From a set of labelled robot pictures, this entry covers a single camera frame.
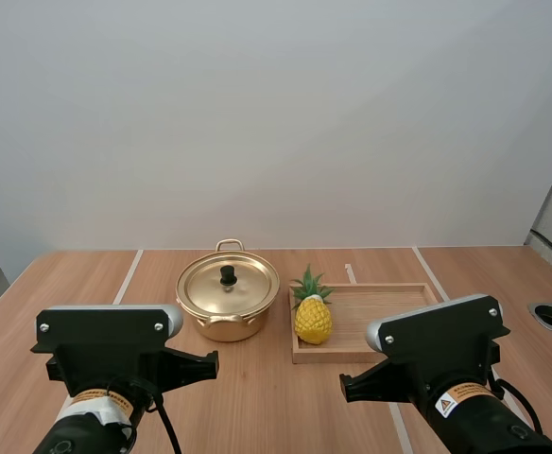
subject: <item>white stripe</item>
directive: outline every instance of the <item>white stripe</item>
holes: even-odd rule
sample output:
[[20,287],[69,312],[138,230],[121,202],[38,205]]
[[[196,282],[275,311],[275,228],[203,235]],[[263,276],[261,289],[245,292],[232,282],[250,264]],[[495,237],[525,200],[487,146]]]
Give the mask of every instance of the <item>white stripe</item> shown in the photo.
[[417,256],[417,259],[421,262],[421,266],[423,267],[423,270],[427,273],[429,276],[429,279],[431,280],[431,283],[434,285],[440,296],[442,297],[443,301],[450,301],[450,298],[448,298],[448,295],[444,291],[444,287],[440,284],[440,281],[436,277],[436,274],[431,271],[431,268],[429,268],[429,265],[427,265],[427,262],[421,255],[421,252],[419,251],[419,248],[417,246],[412,247],[412,252],[415,253]]
[[398,440],[400,440],[400,447],[404,454],[413,454],[412,445],[410,444],[410,438],[408,438],[408,432],[406,431],[405,420],[400,413],[400,406],[395,402],[388,402],[389,411],[391,412],[391,419],[393,419],[393,425],[398,432]]
[[[352,264],[346,263],[345,271],[348,273],[350,284],[357,284]],[[410,444],[408,432],[406,431],[405,421],[402,418],[402,414],[400,413],[400,407],[395,402],[388,402],[388,404],[389,412],[391,413],[391,419],[393,420],[393,425],[396,427],[396,432],[398,432],[398,440],[400,440],[400,447],[402,448],[402,452],[403,454],[413,454],[412,445]]]
[[135,255],[135,257],[133,258],[133,261],[131,262],[131,266],[129,267],[129,272],[125,276],[125,280],[123,281],[121,288],[118,290],[118,293],[116,293],[116,296],[114,297],[114,301],[112,301],[113,305],[120,305],[121,301],[123,301],[123,296],[125,296],[125,292],[127,291],[129,282],[131,282],[131,279],[133,278],[133,274],[137,269],[137,265],[140,263],[140,259],[142,258],[143,253],[144,253],[144,250],[140,249]]
[[[131,282],[131,279],[133,278],[133,274],[135,273],[135,270],[137,269],[137,265],[140,263],[140,259],[142,258],[142,254],[144,253],[143,249],[140,249],[135,257],[133,257],[133,261],[131,262],[131,266],[129,267],[129,271],[127,272],[127,275],[125,276],[125,280],[123,281],[123,284],[121,284],[121,288],[118,290],[118,293],[116,293],[116,296],[114,297],[114,301],[112,301],[113,305],[120,305],[121,301],[123,301],[123,296],[125,296],[125,292],[127,291],[127,288],[129,287],[129,283]],[[69,395],[66,396],[66,400],[64,400],[63,405],[61,406],[60,412],[58,415],[60,415],[63,410],[72,404],[72,397]]]
[[354,276],[354,270],[352,269],[352,265],[350,263],[345,264],[345,271],[348,272],[348,279],[350,279],[350,284],[357,284]]
[[[450,301],[450,298],[448,298],[448,295],[444,291],[444,288],[440,284],[440,281],[436,277],[436,274],[434,274],[434,272],[431,271],[431,268],[429,268],[429,265],[427,265],[427,262],[423,258],[422,254],[421,254],[421,251],[419,251],[419,248],[417,248],[417,246],[413,246],[412,250],[415,253],[415,255],[417,255],[417,259],[419,260],[419,262],[421,262],[421,265],[423,266],[424,271],[429,276],[429,279],[431,279],[432,284],[438,290],[438,293],[440,294],[442,300],[443,301]],[[494,375],[495,380],[497,380],[499,378],[499,374],[496,373],[496,371],[494,370],[494,366],[492,366],[492,374]],[[515,402],[515,399],[513,398],[513,396],[511,394],[509,394],[507,391],[505,391],[505,395],[504,395],[503,398],[504,398],[505,402],[507,403],[509,409],[511,411],[513,411],[513,413],[515,413],[515,415],[518,418],[520,418],[522,421],[524,421],[527,425],[530,426],[530,424],[527,421],[526,417],[524,416],[524,414],[520,410],[520,407],[518,407],[518,404]]]

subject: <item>wood grain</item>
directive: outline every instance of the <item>wood grain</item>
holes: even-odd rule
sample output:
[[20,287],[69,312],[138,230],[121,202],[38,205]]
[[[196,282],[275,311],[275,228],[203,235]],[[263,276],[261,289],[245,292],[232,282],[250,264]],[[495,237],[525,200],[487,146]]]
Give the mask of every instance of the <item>wood grain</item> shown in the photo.
[[501,345],[498,374],[518,388],[552,439],[552,331],[529,313],[530,303],[552,302],[552,268],[529,247],[421,249],[451,299],[487,293],[499,300],[511,334]]
[[[289,303],[299,301],[289,289]],[[295,333],[295,320],[291,317],[293,363],[295,364],[376,364],[386,356],[372,350],[366,342],[369,322],[402,314],[434,304],[437,300],[427,284],[324,284],[334,291],[328,297],[333,319],[333,333],[329,339],[312,345]]]
[[[346,282],[341,251],[259,251],[281,277],[281,291],[267,325],[240,342],[203,338],[186,320],[168,345],[204,355],[217,349],[217,380],[165,395],[165,406],[188,453],[397,453],[400,443],[384,403],[347,404],[338,375],[357,375],[362,365],[291,362],[288,284],[307,263],[325,280]],[[179,273],[198,252],[146,252],[122,304],[175,303]],[[160,418],[148,414],[134,453],[171,452]]]
[[0,299],[0,453],[29,453],[51,428],[66,397],[47,378],[48,355],[33,355],[34,321],[44,308],[110,304],[135,252],[52,253]]
[[[411,249],[361,249],[348,251],[358,283],[427,282],[438,295],[429,276]],[[398,404],[414,454],[447,454],[448,449],[434,434],[412,404]]]

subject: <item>pineapple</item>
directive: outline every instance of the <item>pineapple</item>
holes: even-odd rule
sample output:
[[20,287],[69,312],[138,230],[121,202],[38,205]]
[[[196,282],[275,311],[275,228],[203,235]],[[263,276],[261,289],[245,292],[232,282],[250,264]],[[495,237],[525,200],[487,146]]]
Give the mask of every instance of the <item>pineapple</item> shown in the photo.
[[308,343],[318,345],[323,343],[333,331],[333,321],[331,320],[331,311],[326,306],[328,302],[324,301],[333,291],[332,288],[319,286],[319,280],[322,274],[316,277],[312,276],[309,264],[303,274],[303,280],[294,279],[301,284],[301,288],[294,288],[295,297],[301,300],[293,309],[297,309],[295,315],[295,332]]

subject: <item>pineapple crown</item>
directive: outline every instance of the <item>pineapple crown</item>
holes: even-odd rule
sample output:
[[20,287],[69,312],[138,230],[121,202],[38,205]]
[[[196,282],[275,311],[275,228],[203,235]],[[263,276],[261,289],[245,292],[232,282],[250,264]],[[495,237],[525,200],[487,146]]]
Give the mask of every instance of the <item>pineapple crown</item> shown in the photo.
[[293,306],[293,309],[299,307],[299,305],[305,298],[312,295],[318,295],[320,298],[322,298],[322,301],[326,305],[330,304],[328,301],[325,300],[325,298],[333,292],[333,289],[321,286],[319,284],[320,277],[322,277],[323,274],[324,273],[322,272],[318,276],[312,276],[312,271],[310,271],[310,264],[308,263],[307,269],[303,274],[303,280],[293,279],[294,282],[302,285],[301,287],[293,288],[293,294],[295,295],[295,298],[300,300],[295,306]]

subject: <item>pot handle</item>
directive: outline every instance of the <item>pot handle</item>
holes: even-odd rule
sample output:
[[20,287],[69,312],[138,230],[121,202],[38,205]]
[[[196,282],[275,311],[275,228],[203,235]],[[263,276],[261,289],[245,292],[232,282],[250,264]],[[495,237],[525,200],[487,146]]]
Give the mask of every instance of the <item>pot handle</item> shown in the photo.
[[221,246],[223,246],[224,244],[232,244],[232,243],[237,244],[241,251],[245,250],[245,247],[243,246],[242,241],[240,241],[239,239],[231,238],[231,239],[222,239],[221,241],[219,241],[216,245],[216,253],[221,251]]
[[230,322],[230,323],[242,323],[244,322],[239,315],[212,315],[207,320],[198,320],[200,326],[209,327],[214,323]]

